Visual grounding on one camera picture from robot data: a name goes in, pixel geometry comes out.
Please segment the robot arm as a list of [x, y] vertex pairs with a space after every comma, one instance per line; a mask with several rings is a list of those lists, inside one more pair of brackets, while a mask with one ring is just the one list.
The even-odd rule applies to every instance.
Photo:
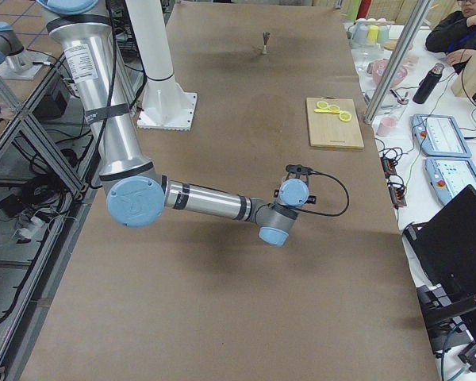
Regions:
[[110, 215], [128, 227], [155, 221], [167, 207], [249, 221], [259, 237], [274, 246], [285, 243], [302, 207], [312, 201], [309, 168], [286, 167], [273, 202], [247, 198], [174, 181], [155, 171], [144, 155], [136, 128], [188, 130], [197, 103], [175, 80], [163, 12], [159, 4], [126, 4], [144, 68], [144, 106], [132, 116], [132, 88], [117, 46], [109, 4], [105, 1], [42, 1], [49, 36], [64, 52], [83, 104], [84, 118], [102, 160], [100, 183]]

